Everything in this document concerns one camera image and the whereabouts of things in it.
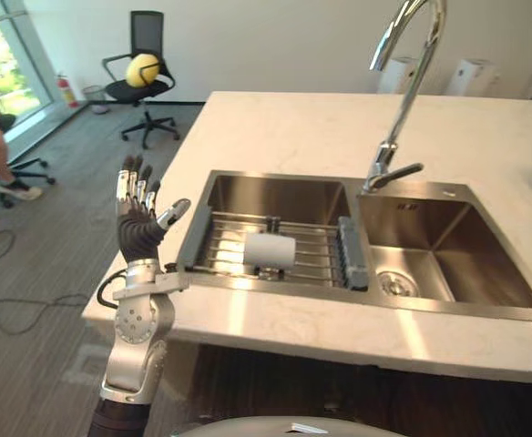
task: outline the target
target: chrome faucet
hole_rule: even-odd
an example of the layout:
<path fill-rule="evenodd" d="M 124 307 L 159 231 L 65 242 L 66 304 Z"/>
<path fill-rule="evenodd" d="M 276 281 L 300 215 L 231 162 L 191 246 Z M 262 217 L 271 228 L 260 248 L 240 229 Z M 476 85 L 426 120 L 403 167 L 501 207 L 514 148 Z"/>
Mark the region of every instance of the chrome faucet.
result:
<path fill-rule="evenodd" d="M 424 44 L 424 51 L 420 57 L 420 62 L 415 70 L 412 82 L 405 92 L 404 100 L 402 101 L 402 105 L 400 105 L 394 125 L 390 129 L 387 138 L 377 149 L 377 155 L 369 168 L 369 173 L 363 184 L 363 192 L 369 193 L 378 188 L 385 187 L 394 179 L 411 175 L 424 168 L 422 164 L 416 163 L 392 172 L 388 171 L 394 153 L 397 150 L 397 137 L 402 127 L 404 127 L 410 108 L 418 94 L 418 88 L 422 84 L 425 72 L 430 65 L 430 61 L 432 61 L 432 56 L 442 35 L 446 19 L 446 0 L 406 0 L 400 6 L 400 9 L 395 14 L 389 26 L 387 26 L 382 40 L 375 49 L 375 54 L 369 67 L 370 70 L 375 69 L 381 71 L 384 69 L 405 27 L 412 20 L 414 14 L 426 3 L 430 4 L 432 24 L 430 25 L 430 32 Z"/>

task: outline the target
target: chair base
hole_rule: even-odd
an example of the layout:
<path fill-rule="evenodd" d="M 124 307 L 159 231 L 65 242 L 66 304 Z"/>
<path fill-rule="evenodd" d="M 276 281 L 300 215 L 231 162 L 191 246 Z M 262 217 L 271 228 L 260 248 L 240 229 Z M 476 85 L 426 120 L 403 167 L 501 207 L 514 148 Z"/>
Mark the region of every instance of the chair base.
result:
<path fill-rule="evenodd" d="M 170 127 L 163 125 L 163 123 L 169 122 Z M 148 133 L 151 130 L 154 129 L 160 129 L 165 130 L 167 132 L 170 132 L 173 134 L 173 139 L 175 141 L 179 141 L 181 139 L 181 135 L 177 131 L 177 129 L 174 129 L 175 126 L 175 119 L 173 117 L 164 117 L 164 118 L 157 118 L 153 119 L 148 111 L 145 109 L 145 119 L 142 123 L 138 123 L 137 125 L 133 127 L 129 127 L 128 129 L 124 129 L 122 132 L 120 132 L 120 137 L 123 141 L 128 141 L 127 133 L 129 132 L 135 132 L 136 130 L 144 129 L 145 132 L 143 133 L 142 140 L 141 140 L 141 146 L 142 148 L 148 148 L 147 146 L 147 137 Z"/>

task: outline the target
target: countertop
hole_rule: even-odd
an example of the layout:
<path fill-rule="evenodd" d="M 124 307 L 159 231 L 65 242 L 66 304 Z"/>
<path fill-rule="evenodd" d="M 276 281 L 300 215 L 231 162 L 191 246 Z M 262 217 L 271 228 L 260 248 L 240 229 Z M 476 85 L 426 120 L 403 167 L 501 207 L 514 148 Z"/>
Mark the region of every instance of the countertop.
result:
<path fill-rule="evenodd" d="M 192 201 L 191 212 L 161 244 L 161 263 L 176 259 L 213 169 L 364 178 L 401 98 L 212 94 L 161 181 L 158 210 L 177 198 Z M 532 101 L 419 96 L 398 142 L 392 168 L 422 162 L 424 171 L 410 180 L 467 184 L 532 273 Z M 118 255 L 107 275 L 125 265 Z M 106 296 L 112 291 L 111 286 Z M 198 285 L 171 294 L 171 300 L 177 314 L 174 339 L 402 371 L 532 382 L 528 321 Z M 99 306 L 94 295 L 83 316 L 111 326 L 114 311 Z"/>

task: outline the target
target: chair wheel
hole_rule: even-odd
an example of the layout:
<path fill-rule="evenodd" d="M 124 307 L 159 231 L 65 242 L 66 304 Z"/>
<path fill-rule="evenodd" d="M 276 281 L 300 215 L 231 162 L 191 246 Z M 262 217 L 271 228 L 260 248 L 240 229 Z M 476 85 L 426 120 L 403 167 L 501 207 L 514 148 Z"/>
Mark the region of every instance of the chair wheel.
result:
<path fill-rule="evenodd" d="M 8 198 L 2 198 L 1 199 L 1 204 L 3 205 L 3 208 L 5 208 L 5 209 L 10 209 L 14 205 L 14 203 L 11 200 L 9 200 Z"/>

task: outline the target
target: office chair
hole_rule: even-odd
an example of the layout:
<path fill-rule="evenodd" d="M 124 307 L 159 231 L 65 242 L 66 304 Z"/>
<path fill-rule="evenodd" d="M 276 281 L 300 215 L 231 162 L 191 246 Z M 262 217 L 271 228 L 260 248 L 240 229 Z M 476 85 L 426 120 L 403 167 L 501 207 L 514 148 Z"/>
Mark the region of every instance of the office chair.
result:
<path fill-rule="evenodd" d="M 15 124 L 15 116 L 12 114 L 3 114 L 0 116 L 0 130 L 5 133 Z M 28 161 L 20 162 L 11 166 L 11 173 L 16 178 L 43 178 L 49 185 L 54 185 L 56 183 L 55 178 L 51 178 L 46 173 L 34 173 L 29 171 L 23 171 L 23 168 L 32 166 L 35 163 L 39 163 L 42 168 L 48 166 L 47 161 L 44 161 L 41 158 L 29 159 Z M 13 201 L 8 197 L 6 193 L 0 193 L 1 204 L 4 208 L 13 207 Z"/>
<path fill-rule="evenodd" d="M 124 57 L 130 57 L 147 53 L 154 55 L 158 62 L 149 66 L 140 68 L 140 75 L 143 78 L 143 82 L 147 81 L 142 77 L 142 71 L 146 68 L 153 66 L 159 66 L 159 74 L 167 77 L 170 80 L 170 85 L 167 83 L 155 80 L 152 83 L 142 88 L 135 88 L 130 86 L 126 80 L 117 80 L 112 72 L 108 68 L 108 64 L 112 61 L 122 59 Z M 112 56 L 106 59 L 102 59 L 102 66 L 108 72 L 114 82 L 106 87 L 106 92 L 114 97 L 118 102 L 129 103 L 134 107 L 142 105 L 145 109 L 145 118 L 142 123 L 139 123 L 128 129 L 124 129 L 120 133 L 120 137 L 124 140 L 128 140 L 127 133 L 134 132 L 136 130 L 145 129 L 142 136 L 142 148 L 147 147 L 148 133 L 153 129 L 161 129 L 173 134 L 173 139 L 179 140 L 179 132 L 174 129 L 175 120 L 173 117 L 165 117 L 153 119 L 147 110 L 145 102 L 146 97 L 154 97 L 159 94 L 165 93 L 175 87 L 177 82 L 167 69 L 167 64 L 163 59 L 163 14 L 154 11 L 131 11 L 130 12 L 130 53 L 126 55 Z M 169 122 L 170 127 L 164 126 L 163 123 Z"/>

